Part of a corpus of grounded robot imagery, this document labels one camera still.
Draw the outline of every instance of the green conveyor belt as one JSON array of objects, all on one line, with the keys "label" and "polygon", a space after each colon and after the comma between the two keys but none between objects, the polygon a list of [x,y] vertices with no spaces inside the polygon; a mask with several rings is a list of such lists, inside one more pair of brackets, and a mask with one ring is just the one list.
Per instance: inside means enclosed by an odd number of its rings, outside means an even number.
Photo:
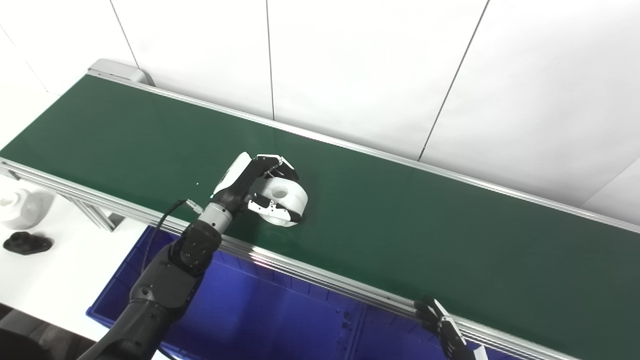
[{"label": "green conveyor belt", "polygon": [[89,75],[0,156],[164,212],[205,204],[242,151],[285,156],[309,203],[300,225],[245,214],[227,235],[585,360],[638,358],[631,231]]}]

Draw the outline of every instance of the cable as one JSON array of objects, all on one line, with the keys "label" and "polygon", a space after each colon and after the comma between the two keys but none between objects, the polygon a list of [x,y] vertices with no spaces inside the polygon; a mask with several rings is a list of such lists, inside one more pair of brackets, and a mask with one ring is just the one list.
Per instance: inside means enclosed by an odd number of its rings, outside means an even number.
[{"label": "cable", "polygon": [[146,268],[145,264],[147,263],[149,250],[151,249],[151,244],[154,242],[154,239],[156,238],[158,229],[162,227],[162,224],[164,223],[164,220],[166,219],[166,217],[168,217],[171,213],[173,213],[173,210],[176,210],[178,207],[180,207],[180,205],[184,204],[185,202],[187,202],[187,199],[176,201],[173,205],[171,205],[170,208],[166,210],[166,212],[160,218],[160,221],[158,221],[158,224],[156,225],[156,228],[154,229],[154,232],[153,234],[151,234],[151,238],[149,238],[149,242],[147,243],[147,249],[145,250],[145,255],[142,257],[142,269],[140,270],[140,274],[142,274],[142,272],[145,271],[145,268]]}]

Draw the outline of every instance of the white cylindrical object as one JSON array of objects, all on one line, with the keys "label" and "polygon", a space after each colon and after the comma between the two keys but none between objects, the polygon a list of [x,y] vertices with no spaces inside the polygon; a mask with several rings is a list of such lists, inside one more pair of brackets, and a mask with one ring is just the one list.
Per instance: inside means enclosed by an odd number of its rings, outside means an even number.
[{"label": "white cylindrical object", "polygon": [[[268,179],[261,194],[277,204],[281,204],[285,208],[299,213],[300,216],[302,216],[302,213],[307,207],[308,197],[305,189],[297,182],[282,179],[281,177]],[[289,227],[297,224],[296,222],[285,221],[267,215],[260,214],[260,216],[274,225]]]},{"label": "white cylindrical object", "polygon": [[11,230],[34,226],[40,215],[40,201],[28,190],[18,189],[0,196],[0,224]]}]

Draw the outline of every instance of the blue plastic crate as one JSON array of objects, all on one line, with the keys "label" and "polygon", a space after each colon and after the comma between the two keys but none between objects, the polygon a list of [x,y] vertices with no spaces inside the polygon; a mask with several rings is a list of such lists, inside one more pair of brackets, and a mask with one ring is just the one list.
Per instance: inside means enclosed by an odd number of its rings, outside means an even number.
[{"label": "blue plastic crate", "polygon": [[[88,316],[113,325],[140,276],[152,231],[143,233]],[[173,239],[158,231],[149,260]],[[218,251],[163,346],[193,360],[346,360],[363,310],[356,300]]]},{"label": "blue plastic crate", "polygon": [[[517,360],[487,348],[489,360]],[[349,360],[446,360],[440,340],[416,320],[366,306]]]}]

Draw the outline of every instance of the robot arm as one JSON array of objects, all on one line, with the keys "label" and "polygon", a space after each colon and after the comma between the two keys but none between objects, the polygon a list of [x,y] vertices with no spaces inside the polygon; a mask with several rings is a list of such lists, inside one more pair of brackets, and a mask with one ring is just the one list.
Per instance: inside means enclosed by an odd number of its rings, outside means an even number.
[{"label": "robot arm", "polygon": [[471,350],[449,312],[433,298],[414,303],[422,327],[438,336],[442,352],[449,360],[488,360],[484,346]]},{"label": "robot arm", "polygon": [[[261,195],[249,193],[259,177],[298,180],[291,164],[281,156],[258,155],[251,159],[246,152],[240,154],[198,219],[153,258],[132,287],[125,310],[79,360],[151,359],[169,326],[189,306],[227,226],[244,209],[260,212],[252,203],[266,204]],[[281,206],[278,216],[300,221],[299,214]]]}]

